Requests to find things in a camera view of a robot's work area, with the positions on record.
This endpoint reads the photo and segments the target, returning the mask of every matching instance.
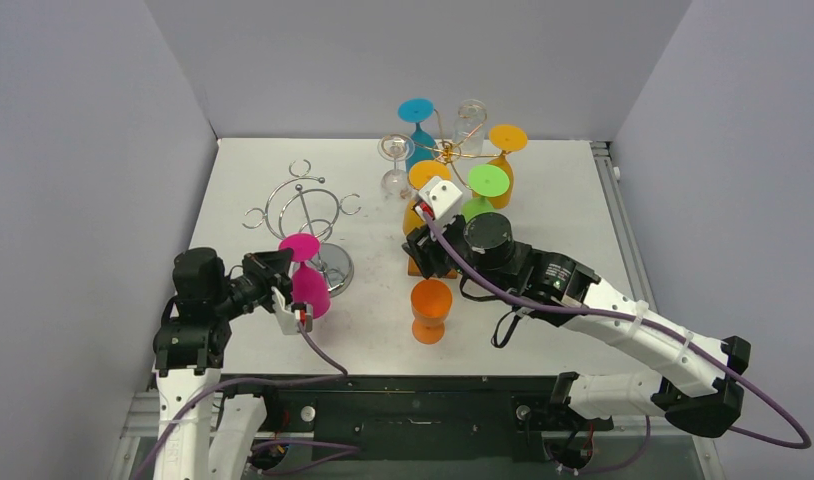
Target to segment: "red wire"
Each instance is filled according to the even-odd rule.
[[[281,425],[280,428],[278,428],[275,431],[275,436],[274,436],[275,439],[277,439],[277,436],[279,434],[283,433],[283,429],[286,428],[287,425],[289,425],[289,410],[284,410],[283,411],[283,425]]]
[[[587,437],[587,441],[586,441],[586,442],[584,442],[584,445],[583,445],[581,448],[585,448],[585,447],[587,446],[587,444],[591,444],[591,443],[592,443],[592,437],[593,437],[593,435],[595,435],[595,426],[592,424],[592,422],[590,422],[590,434],[589,434],[589,436]]]

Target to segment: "metal wine glass holder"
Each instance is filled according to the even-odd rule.
[[[480,131],[482,128],[484,128],[487,125],[487,122],[488,122],[488,115],[487,115],[487,112],[486,112],[486,108],[483,107],[482,105],[474,105],[473,107],[475,109],[474,113],[476,115],[482,116],[483,118],[480,121],[480,123],[477,126],[475,126],[471,131],[466,133],[463,138],[461,138],[459,140],[456,140],[456,141],[453,138],[451,140],[447,140],[445,138],[445,135],[443,134],[442,116],[440,115],[439,110],[437,110],[436,108],[433,108],[433,115],[436,117],[436,123],[437,123],[437,127],[438,127],[438,130],[439,130],[438,131],[439,140],[436,142],[435,145],[425,145],[423,143],[415,142],[415,141],[412,142],[415,145],[415,148],[423,148],[425,150],[428,150],[428,151],[432,152],[433,155],[434,155],[434,158],[433,158],[434,161],[443,163],[443,164],[445,164],[447,166],[450,166],[451,171],[454,172],[454,175],[457,177],[458,180],[460,180],[460,183],[468,190],[471,190],[471,187],[469,186],[469,183],[466,182],[466,180],[463,179],[460,176],[460,172],[458,172],[457,168],[454,166],[454,162],[457,159],[460,159],[460,158],[468,158],[468,159],[487,158],[487,159],[492,159],[492,158],[498,157],[499,155],[503,155],[503,154],[507,153],[507,152],[502,151],[501,153],[497,153],[497,154],[491,154],[491,155],[483,154],[483,155],[481,155],[481,154],[468,154],[468,153],[461,152],[460,147],[465,142],[467,142],[469,139],[471,139],[478,131]],[[397,134],[389,134],[389,135],[384,136],[381,139],[381,142],[386,141],[388,138],[390,138],[390,137],[392,137],[394,135],[397,135]],[[387,159],[387,160],[389,160],[390,157],[391,157],[390,155],[384,156],[384,158]]]
[[[306,222],[301,225],[297,233],[301,233],[306,230],[311,235],[318,238],[319,242],[321,242],[322,245],[319,249],[319,253],[317,253],[316,256],[310,260],[310,264],[313,266],[313,268],[318,270],[322,276],[324,276],[328,285],[328,292],[330,293],[330,296],[335,297],[345,291],[345,289],[348,288],[348,285],[351,283],[351,280],[354,278],[354,262],[351,260],[351,256],[348,255],[348,252],[346,252],[344,248],[340,247],[339,245],[326,242],[331,235],[333,235],[333,227],[336,225],[337,220],[339,220],[340,214],[350,216],[355,215],[361,210],[362,207],[357,207],[356,210],[347,212],[343,207],[346,199],[352,197],[360,198],[360,195],[351,193],[342,198],[338,198],[333,192],[324,188],[304,188],[303,182],[316,182],[319,185],[324,185],[325,177],[310,175],[312,165],[306,159],[302,159],[301,161],[307,165],[307,169],[304,171],[304,173],[298,174],[292,170],[292,167],[298,162],[297,160],[289,164],[289,175],[292,178],[281,183],[274,190],[272,190],[271,195],[269,195],[269,198],[266,200],[265,207],[249,208],[248,211],[245,212],[246,217],[252,212],[259,213],[259,222],[257,222],[255,225],[249,225],[242,222],[242,226],[253,230],[261,225],[265,225],[272,235],[277,237],[279,240],[283,240],[287,236],[283,228],[283,217],[286,214],[286,210],[289,208],[289,206],[292,205],[292,203],[296,200],[299,200],[301,202],[301,207],[304,210],[304,218],[306,219]],[[295,184],[294,188],[296,193],[292,196],[292,198],[283,204],[283,207],[281,207],[280,212],[278,213],[276,225],[272,225],[271,216],[269,215],[272,200],[274,200],[279,191],[291,184]],[[306,196],[314,193],[319,195],[324,194],[329,196],[331,200],[334,201],[336,210],[334,211],[333,218],[330,220],[326,218],[310,218],[310,211],[307,208]],[[323,225],[323,227],[321,229],[317,229],[315,225]]]

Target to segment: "white wall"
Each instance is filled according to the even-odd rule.
[[[752,342],[814,439],[814,1],[694,1],[612,151],[660,310]],[[797,438],[755,398],[740,425]],[[731,480],[814,478],[814,448],[717,445]]]
[[[0,1],[0,479],[100,479],[215,141],[141,0]]]
[[[369,137],[425,96],[612,139],[689,0],[146,0],[220,137]]]

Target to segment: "screw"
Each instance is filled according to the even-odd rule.
[[[531,407],[527,405],[519,405],[516,408],[516,418],[524,421],[531,415]]]
[[[316,418],[316,409],[311,406],[306,406],[301,409],[301,420],[307,423],[312,422]]]

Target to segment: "white tabletop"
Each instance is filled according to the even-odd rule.
[[[290,178],[288,165],[308,159],[311,175],[324,176],[324,187],[362,211],[340,216],[330,242],[345,248],[355,264],[350,287],[333,299],[330,311],[315,320],[312,337],[353,375],[554,375],[565,371],[617,373],[642,370],[637,361],[583,335],[540,320],[520,322],[504,349],[490,345],[498,318],[508,311],[500,302],[474,303],[455,292],[446,333],[435,345],[411,334],[410,290],[418,282],[406,274],[401,250],[403,206],[382,203],[379,182],[389,168],[377,154],[376,140],[236,139],[221,142],[191,246],[215,248],[228,268],[247,252],[273,250],[279,241],[265,226],[248,230],[243,214],[263,207],[271,191]],[[484,152],[496,149],[487,142]],[[589,144],[580,141],[531,141],[509,156],[516,183],[502,211],[519,241],[541,250],[562,252],[592,267],[623,292],[627,274],[611,224]],[[461,174],[478,161],[461,161]],[[296,167],[303,167],[299,161]],[[318,186],[312,182],[307,188]],[[278,195],[277,214],[295,191]],[[308,204],[314,217],[333,215],[329,197]],[[301,206],[287,211],[285,228],[296,231]],[[332,369],[300,336],[284,336],[274,317],[259,309],[231,323],[224,373],[318,374]]]

